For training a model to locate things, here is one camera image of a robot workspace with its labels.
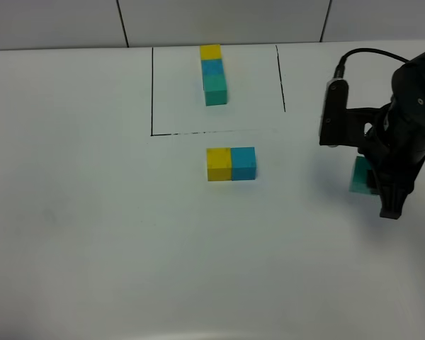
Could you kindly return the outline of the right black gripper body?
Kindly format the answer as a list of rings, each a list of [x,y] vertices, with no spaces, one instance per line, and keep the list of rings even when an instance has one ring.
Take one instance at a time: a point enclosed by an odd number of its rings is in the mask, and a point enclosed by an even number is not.
[[[411,193],[425,160],[425,122],[397,104],[381,108],[375,124],[359,148],[371,164],[380,193]]]

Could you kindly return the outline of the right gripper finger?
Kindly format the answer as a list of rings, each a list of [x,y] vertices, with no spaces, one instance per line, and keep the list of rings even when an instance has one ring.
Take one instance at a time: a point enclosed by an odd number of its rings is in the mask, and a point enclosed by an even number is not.
[[[366,186],[369,190],[377,190],[378,185],[375,178],[375,175],[371,169],[367,170],[366,174]]]
[[[409,190],[396,184],[383,184],[380,189],[382,207],[380,217],[397,220],[402,214],[402,209]]]

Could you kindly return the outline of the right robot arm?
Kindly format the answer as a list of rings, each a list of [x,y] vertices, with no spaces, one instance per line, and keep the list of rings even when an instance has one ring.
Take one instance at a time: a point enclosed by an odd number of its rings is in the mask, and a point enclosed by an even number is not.
[[[398,219],[425,162],[425,52],[392,76],[392,98],[358,148],[370,164],[380,216]]]

